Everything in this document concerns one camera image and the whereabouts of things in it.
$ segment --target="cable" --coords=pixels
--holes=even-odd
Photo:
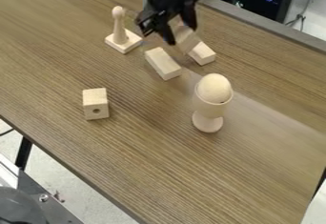
[[[4,135],[6,135],[6,134],[8,134],[9,132],[12,132],[12,131],[14,131],[14,129],[9,129],[9,130],[7,130],[5,132],[0,133],[0,136],[4,136]]]
[[[290,22],[287,22],[287,23],[285,24],[285,26],[288,26],[288,25],[290,25],[290,24],[293,24],[293,23],[295,23],[295,22],[297,22],[298,20],[301,19],[301,28],[303,29],[303,23],[304,23],[304,20],[306,19],[306,17],[303,16],[303,14],[304,14],[304,12],[306,12],[306,10],[308,9],[309,4],[310,4],[311,1],[312,1],[312,0],[308,0],[307,5],[304,7],[303,11],[302,11],[301,13],[299,13],[299,14],[296,16],[295,20],[292,20],[292,21],[290,21]]]
[[[306,20],[306,16],[301,18],[301,28],[300,31],[303,31],[304,20]]]

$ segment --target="wooden cube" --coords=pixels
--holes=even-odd
[[[204,42],[197,44],[188,55],[194,59],[200,66],[215,61],[216,53],[212,51]]]
[[[165,81],[182,73],[181,67],[160,47],[146,51],[145,58]]]
[[[174,37],[176,45],[183,53],[190,52],[200,42],[195,32],[186,26],[178,26],[174,31]]]
[[[83,90],[83,107],[86,120],[109,117],[107,90],[105,88]]]

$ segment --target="wooden block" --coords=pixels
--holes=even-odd
[[[109,117],[109,101],[105,88],[83,90],[83,107],[86,120]]]
[[[216,53],[212,51],[204,42],[200,41],[188,55],[194,59],[200,66],[215,61]]]
[[[183,53],[190,52],[200,42],[195,32],[186,26],[178,26],[174,31],[174,37],[176,45]]]
[[[114,33],[105,38],[105,43],[124,54],[133,50],[137,46],[141,45],[142,43],[141,37],[139,37],[138,35],[134,34],[133,32],[127,29],[126,29],[126,34],[128,37],[128,41],[124,44],[116,44],[113,42]]]
[[[181,75],[181,67],[160,47],[145,51],[146,60],[167,81]]]

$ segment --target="table leg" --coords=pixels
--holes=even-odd
[[[321,185],[323,184],[323,182],[325,180],[326,180],[326,168],[325,168],[324,172],[322,173],[322,176],[320,177],[320,180],[319,180],[318,185],[316,187],[315,193],[313,195],[313,199],[314,199],[315,195],[317,194],[317,192],[319,191]]]
[[[26,137],[23,137],[15,162],[15,165],[22,171],[25,170],[28,163],[31,153],[31,146],[32,143]]]

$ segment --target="floor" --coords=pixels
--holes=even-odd
[[[326,0],[312,0],[304,15],[306,20],[303,31],[326,40]],[[294,25],[295,29],[300,30],[300,27],[300,22]],[[0,121],[0,133],[9,128],[7,124]],[[14,161],[20,140],[21,135],[18,132],[11,132],[0,137],[0,153]],[[63,205],[85,224],[136,223],[37,147],[32,149],[26,172],[50,193],[59,191],[61,197],[66,200]],[[302,224],[326,223],[325,205],[326,183],[310,205]]]
[[[0,133],[9,128],[0,120]],[[0,137],[0,153],[11,162],[14,162],[21,138],[18,132]],[[59,191],[61,198],[66,200],[63,205],[85,224],[137,223],[37,147],[32,148],[26,173],[50,193]]]
[[[311,0],[303,15],[306,16],[303,32],[326,40],[326,0]],[[293,28],[300,30],[301,22],[296,22]]]

